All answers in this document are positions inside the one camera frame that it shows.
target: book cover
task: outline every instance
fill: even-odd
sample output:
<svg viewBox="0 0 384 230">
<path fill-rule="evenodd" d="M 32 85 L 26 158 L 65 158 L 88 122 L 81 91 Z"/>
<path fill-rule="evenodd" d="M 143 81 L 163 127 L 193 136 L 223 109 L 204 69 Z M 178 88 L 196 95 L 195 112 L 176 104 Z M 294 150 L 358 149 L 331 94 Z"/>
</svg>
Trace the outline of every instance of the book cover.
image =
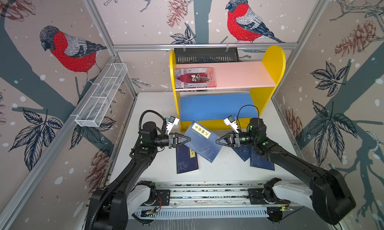
<svg viewBox="0 0 384 230">
<path fill-rule="evenodd" d="M 185 145 L 211 163 L 223 147 L 222 145 L 216 144 L 216 140 L 220 138 L 218 135 L 209 131 L 196 121 L 192 122 L 184 135 L 191 138 L 191 141 Z"/>
<path fill-rule="evenodd" d="M 240 147 L 237 147 L 237 148 L 233 148 L 232 149 L 236 152 L 236 154 L 243 160 L 243 161 L 247 161 L 248 158 L 251 157 L 251 146 L 250 145 L 246 145 L 246 146 L 240 146 Z"/>
<path fill-rule="evenodd" d="M 272 170 L 272 171 L 275 170 L 275 165 L 273 163 L 257 155 L 255 150 L 250 149 L 250 151 L 251 151 L 251 166 L 263 168 L 266 170 Z"/>
<path fill-rule="evenodd" d="M 199 169 L 196 153 L 186 145 L 176 147 L 176 168 L 177 174 Z"/>
<path fill-rule="evenodd" d="M 214 69 L 211 67 L 176 69 L 176 89 L 216 86 L 217 85 L 214 77 Z"/>
</svg>

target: black basket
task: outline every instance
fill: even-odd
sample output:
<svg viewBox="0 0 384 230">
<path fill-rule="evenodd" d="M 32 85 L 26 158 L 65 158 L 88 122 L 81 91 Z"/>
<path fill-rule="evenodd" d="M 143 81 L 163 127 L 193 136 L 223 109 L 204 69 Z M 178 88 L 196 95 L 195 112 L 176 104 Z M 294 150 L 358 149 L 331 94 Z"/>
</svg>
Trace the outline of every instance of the black basket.
<svg viewBox="0 0 384 230">
<path fill-rule="evenodd" d="M 237 47 L 175 48 L 177 64 L 239 62 Z"/>
</svg>

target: blue book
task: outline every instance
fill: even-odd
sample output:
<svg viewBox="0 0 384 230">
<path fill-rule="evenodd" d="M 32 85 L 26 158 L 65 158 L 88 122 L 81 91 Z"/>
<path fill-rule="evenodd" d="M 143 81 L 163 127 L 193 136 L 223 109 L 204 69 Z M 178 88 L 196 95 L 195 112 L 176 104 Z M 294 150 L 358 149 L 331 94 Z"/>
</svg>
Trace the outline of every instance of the blue book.
<svg viewBox="0 0 384 230">
<path fill-rule="evenodd" d="M 176 147 L 176 166 L 177 174 L 198 170 L 197 155 L 185 145 Z"/>
<path fill-rule="evenodd" d="M 253 167 L 258 167 L 258 168 L 263 168 L 266 170 L 275 170 L 275 165 L 263 158 L 262 156 L 259 156 L 256 154 L 256 151 L 251 149 L 251 146 L 248 145 L 251 151 L 251 166 Z"/>
<path fill-rule="evenodd" d="M 222 145 L 216 144 L 216 140 L 220 138 L 218 135 L 209 131 L 196 121 L 192 122 L 184 135 L 191 138 L 191 141 L 185 145 L 211 163 L 223 147 Z"/>
<path fill-rule="evenodd" d="M 247 161 L 248 158 L 251 157 L 251 147 L 250 145 L 246 145 L 246 146 L 240 146 L 240 147 L 237 147 L 237 148 L 233 148 L 232 149 L 236 152 L 236 154 L 243 160 L 243 161 Z"/>
</svg>

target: white table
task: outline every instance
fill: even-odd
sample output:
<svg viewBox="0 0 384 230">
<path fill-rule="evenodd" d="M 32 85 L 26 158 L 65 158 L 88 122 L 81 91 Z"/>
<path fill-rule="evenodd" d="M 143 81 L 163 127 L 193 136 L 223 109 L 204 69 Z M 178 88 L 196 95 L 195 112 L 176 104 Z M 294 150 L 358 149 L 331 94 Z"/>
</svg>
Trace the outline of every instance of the white table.
<svg viewBox="0 0 384 230">
<path fill-rule="evenodd" d="M 139 129 L 139 118 L 145 110 L 154 110 L 163 117 L 176 116 L 175 101 L 172 92 L 149 92 L 139 93 L 136 105 L 132 112 L 126 134 L 124 136 L 121 149 L 119 151 L 116 164 L 114 166 L 110 182 L 115 180 L 122 170 L 130 162 L 129 153 L 134 146 Z M 269 102 L 262 119 L 267 126 L 267 136 L 276 141 L 280 146 L 288 152 L 296 155 L 295 150 L 290 142 L 288 135 L 280 121 L 276 109 L 272 102 Z M 161 128 L 162 120 L 153 113 L 147 113 L 142 124 L 153 121 Z M 179 127 L 175 126 L 174 132 L 179 132 Z M 219 136 L 229 131 L 215 131 Z M 143 172 L 140 180 L 148 180 L 152 182 L 169 182 L 172 184 L 198 184 L 198 183 L 239 183 L 248 181 L 270 180 L 274 177 L 283 180 L 296 180 L 288 171 L 275 164 L 275 171 L 264 170 L 250 166 L 250 159 L 246 162 L 229 147 L 224 146 L 220 153 L 216 156 L 213 163 L 205 160 L 198 155 L 199 171 L 176 174 L 176 152 L 175 149 L 165 148 L 159 152 L 153 160 L 151 166 Z"/>
</svg>

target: pink shelf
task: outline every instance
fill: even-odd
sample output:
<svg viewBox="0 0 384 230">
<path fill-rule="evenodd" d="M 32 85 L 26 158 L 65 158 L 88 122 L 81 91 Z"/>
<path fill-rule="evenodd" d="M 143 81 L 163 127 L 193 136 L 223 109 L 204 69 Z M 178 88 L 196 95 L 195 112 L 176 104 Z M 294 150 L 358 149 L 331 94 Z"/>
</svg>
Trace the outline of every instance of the pink shelf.
<svg viewBox="0 0 384 230">
<path fill-rule="evenodd" d="M 262 62 L 177 64 L 176 68 L 212 67 L 217 87 L 185 88 L 176 91 L 275 87 Z"/>
</svg>

